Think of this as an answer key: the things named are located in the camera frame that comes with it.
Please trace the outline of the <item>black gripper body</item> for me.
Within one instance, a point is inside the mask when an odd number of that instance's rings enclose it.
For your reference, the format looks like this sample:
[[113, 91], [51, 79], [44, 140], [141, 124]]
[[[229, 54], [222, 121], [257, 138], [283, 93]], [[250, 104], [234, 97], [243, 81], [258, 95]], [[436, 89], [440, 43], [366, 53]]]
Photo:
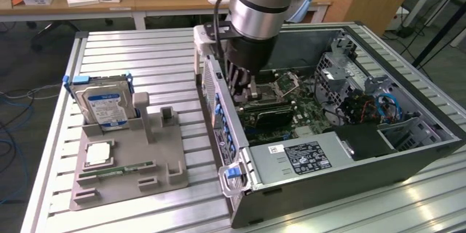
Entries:
[[231, 38], [227, 40], [226, 59], [251, 74], [257, 74], [269, 63], [277, 40], [277, 36], [266, 40]]

